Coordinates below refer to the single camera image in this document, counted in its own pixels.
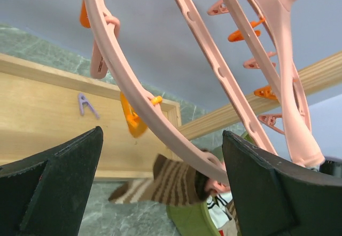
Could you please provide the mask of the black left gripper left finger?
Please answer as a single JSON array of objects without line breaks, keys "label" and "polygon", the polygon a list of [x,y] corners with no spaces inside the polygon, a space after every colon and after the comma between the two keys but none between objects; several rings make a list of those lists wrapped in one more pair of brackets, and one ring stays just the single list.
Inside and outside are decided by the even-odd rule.
[{"label": "black left gripper left finger", "polygon": [[1,235],[78,235],[103,147],[95,127],[1,166]]}]

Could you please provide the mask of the brown striped sock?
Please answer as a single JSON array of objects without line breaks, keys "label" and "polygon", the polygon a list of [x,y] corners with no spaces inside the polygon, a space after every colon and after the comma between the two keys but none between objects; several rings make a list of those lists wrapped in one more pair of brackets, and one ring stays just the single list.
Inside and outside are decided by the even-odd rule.
[{"label": "brown striped sock", "polygon": [[115,189],[108,201],[116,204],[154,201],[167,206],[189,206],[202,203],[210,196],[208,177],[184,161],[158,154],[153,178],[134,179]]},{"label": "brown striped sock", "polygon": [[231,200],[227,205],[226,208],[231,216],[231,218],[235,221],[235,225],[236,225],[236,229],[237,229],[237,235],[241,236],[241,231],[240,231],[240,226],[239,226],[239,221],[238,221],[238,217],[237,217],[237,212],[236,212],[236,208],[234,205],[234,201]]}]

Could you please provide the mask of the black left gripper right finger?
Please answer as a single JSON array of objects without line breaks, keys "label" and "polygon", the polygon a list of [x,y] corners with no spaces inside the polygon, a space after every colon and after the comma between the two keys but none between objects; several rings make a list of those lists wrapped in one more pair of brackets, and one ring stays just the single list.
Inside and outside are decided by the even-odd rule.
[{"label": "black left gripper right finger", "polygon": [[223,156],[242,235],[341,235],[341,178],[298,166],[231,131]]}]

